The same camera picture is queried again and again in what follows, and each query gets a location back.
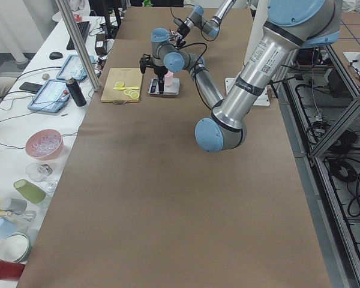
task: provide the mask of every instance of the red mug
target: red mug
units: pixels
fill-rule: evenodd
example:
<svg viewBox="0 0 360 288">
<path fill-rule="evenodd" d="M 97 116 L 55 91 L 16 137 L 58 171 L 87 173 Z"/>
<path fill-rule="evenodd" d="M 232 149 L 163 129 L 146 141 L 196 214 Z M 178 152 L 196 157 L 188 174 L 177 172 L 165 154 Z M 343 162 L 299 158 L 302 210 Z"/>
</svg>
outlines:
<svg viewBox="0 0 360 288">
<path fill-rule="evenodd" d="M 8 262 L 0 259 L 0 280 L 17 281 L 23 273 L 24 264 Z"/>
</svg>

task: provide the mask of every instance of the black bottle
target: black bottle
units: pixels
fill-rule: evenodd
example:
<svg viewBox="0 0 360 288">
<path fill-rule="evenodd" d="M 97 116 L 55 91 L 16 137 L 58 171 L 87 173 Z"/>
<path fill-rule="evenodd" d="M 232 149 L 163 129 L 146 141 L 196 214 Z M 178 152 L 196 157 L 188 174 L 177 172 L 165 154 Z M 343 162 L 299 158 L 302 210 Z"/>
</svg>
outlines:
<svg viewBox="0 0 360 288">
<path fill-rule="evenodd" d="M 86 104 L 86 100 L 76 79 L 69 75 L 65 77 L 65 82 L 67 83 L 67 88 L 76 105 L 79 107 L 84 106 Z"/>
</svg>

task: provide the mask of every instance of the black keyboard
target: black keyboard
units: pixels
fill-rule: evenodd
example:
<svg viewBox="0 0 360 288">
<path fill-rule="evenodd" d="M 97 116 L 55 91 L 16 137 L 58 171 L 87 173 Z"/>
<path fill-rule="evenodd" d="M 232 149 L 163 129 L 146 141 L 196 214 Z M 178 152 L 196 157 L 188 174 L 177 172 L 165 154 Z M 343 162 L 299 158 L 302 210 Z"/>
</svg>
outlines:
<svg viewBox="0 0 360 288">
<path fill-rule="evenodd" d="M 80 34 L 82 35 L 84 43 L 85 43 L 85 40 L 88 36 L 89 27 L 90 27 L 89 21 L 79 22 L 79 23 L 77 23 L 77 27 L 79 28 Z M 70 40 L 68 42 L 67 50 L 74 50 L 74 44 L 73 44 L 72 38 L 70 38 Z"/>
</svg>

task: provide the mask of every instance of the cutting board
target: cutting board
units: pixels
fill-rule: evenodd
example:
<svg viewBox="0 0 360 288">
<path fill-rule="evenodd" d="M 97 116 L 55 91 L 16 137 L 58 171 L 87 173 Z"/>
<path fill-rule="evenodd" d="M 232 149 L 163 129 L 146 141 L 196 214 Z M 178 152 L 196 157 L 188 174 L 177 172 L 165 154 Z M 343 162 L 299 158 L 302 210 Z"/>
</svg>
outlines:
<svg viewBox="0 0 360 288">
<path fill-rule="evenodd" d="M 123 81 L 125 87 L 140 87 L 139 90 L 135 90 L 140 94 L 143 74 L 140 72 L 139 68 L 111 68 L 109 70 L 103 94 L 101 95 L 101 102 L 139 102 L 140 97 L 138 99 L 132 99 L 128 95 L 125 95 L 124 91 L 114 90 L 113 87 L 115 87 L 115 83 L 118 81 Z"/>
</svg>

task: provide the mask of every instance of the black mouse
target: black mouse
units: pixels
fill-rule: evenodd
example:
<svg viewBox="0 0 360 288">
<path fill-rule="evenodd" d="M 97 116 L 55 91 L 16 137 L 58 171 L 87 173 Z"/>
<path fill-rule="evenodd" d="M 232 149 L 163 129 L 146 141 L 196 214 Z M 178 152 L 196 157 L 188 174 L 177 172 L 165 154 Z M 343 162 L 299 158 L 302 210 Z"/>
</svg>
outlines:
<svg viewBox="0 0 360 288">
<path fill-rule="evenodd" d="M 51 60 L 60 59 L 60 58 L 62 58 L 62 53 L 60 53 L 60 52 L 55 51 L 49 55 L 49 59 L 51 59 Z"/>
</svg>

